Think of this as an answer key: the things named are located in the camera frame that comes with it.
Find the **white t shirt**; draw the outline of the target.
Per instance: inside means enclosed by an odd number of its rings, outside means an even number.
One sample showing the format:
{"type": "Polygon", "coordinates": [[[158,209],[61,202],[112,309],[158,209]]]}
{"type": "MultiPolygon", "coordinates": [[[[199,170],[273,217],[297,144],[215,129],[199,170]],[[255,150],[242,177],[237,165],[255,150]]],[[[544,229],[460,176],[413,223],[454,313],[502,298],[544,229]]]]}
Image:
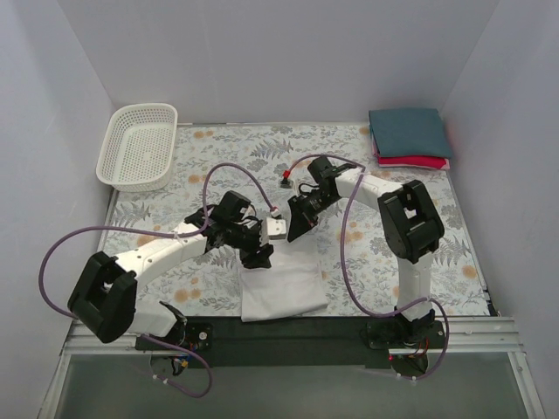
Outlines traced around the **white t shirt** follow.
{"type": "Polygon", "coordinates": [[[274,240],[270,262],[270,268],[238,268],[242,321],[282,319],[328,306],[314,236],[274,240]]]}

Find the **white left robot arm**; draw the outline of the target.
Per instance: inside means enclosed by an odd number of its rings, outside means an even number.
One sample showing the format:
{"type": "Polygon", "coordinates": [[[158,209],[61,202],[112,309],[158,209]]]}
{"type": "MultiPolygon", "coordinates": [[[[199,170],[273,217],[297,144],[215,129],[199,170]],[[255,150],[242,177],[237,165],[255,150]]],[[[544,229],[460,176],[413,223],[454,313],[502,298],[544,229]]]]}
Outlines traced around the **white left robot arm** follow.
{"type": "Polygon", "coordinates": [[[221,202],[187,216],[168,238],[157,238],[131,251],[91,256],[67,303],[103,343],[126,333],[147,334],[168,349],[185,344],[187,318],[170,303],[141,302],[137,294],[181,263],[222,246],[238,250],[246,269],[268,269],[272,239],[285,231],[284,221],[255,216],[251,202],[228,191],[221,202]]]}

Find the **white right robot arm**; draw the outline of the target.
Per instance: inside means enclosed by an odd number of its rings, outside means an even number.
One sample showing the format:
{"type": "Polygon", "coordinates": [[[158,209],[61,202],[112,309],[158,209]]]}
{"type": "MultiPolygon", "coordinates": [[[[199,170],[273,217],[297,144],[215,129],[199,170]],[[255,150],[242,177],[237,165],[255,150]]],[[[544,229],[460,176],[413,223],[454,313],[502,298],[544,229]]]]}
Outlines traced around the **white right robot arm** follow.
{"type": "Polygon", "coordinates": [[[314,185],[287,202],[288,241],[312,230],[320,213],[342,198],[378,211],[383,236],[397,259],[399,294],[392,312],[367,312],[371,320],[366,335],[370,342],[385,346],[426,342],[440,325],[431,300],[431,265],[445,227],[424,184],[386,181],[348,160],[335,166],[325,155],[315,155],[307,170],[314,185]]]}

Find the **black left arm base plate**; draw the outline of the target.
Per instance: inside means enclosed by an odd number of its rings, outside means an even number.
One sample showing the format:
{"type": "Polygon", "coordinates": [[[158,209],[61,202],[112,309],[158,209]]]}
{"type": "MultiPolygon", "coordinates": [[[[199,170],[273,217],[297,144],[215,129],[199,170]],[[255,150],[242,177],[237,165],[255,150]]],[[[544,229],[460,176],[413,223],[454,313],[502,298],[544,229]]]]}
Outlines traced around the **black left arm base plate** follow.
{"type": "Polygon", "coordinates": [[[135,321],[128,333],[137,335],[135,348],[142,351],[169,350],[168,345],[191,351],[211,346],[212,325],[186,319],[154,319],[135,321]]]}

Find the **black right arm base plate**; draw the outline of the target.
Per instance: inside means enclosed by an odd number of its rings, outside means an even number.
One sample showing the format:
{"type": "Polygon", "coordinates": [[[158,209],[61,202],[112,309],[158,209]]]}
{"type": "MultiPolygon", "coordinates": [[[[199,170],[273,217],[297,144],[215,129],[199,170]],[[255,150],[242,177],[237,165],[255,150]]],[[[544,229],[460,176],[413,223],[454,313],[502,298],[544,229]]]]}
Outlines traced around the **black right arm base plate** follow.
{"type": "Polygon", "coordinates": [[[373,349],[440,349],[445,343],[443,323],[435,320],[434,311],[421,319],[407,320],[402,314],[389,318],[371,318],[365,336],[373,349]]]}

